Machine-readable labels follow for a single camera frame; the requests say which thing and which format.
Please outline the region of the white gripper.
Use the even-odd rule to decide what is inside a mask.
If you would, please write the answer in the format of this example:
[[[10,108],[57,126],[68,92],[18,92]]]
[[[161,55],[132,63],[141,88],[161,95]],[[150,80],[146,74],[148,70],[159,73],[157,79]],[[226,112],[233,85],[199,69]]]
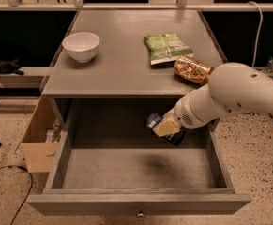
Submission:
[[[205,122],[194,115],[190,107],[190,94],[179,99],[173,108],[163,115],[153,131],[159,137],[176,134],[180,128],[195,129],[205,125]]]

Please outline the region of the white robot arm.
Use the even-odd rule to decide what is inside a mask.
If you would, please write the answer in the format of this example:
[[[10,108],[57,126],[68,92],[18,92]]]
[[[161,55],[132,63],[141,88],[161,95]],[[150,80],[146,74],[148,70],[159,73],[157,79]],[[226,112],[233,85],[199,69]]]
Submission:
[[[173,135],[240,113],[273,119],[273,79],[247,65],[227,63],[214,69],[208,84],[179,99],[153,131],[160,137]]]

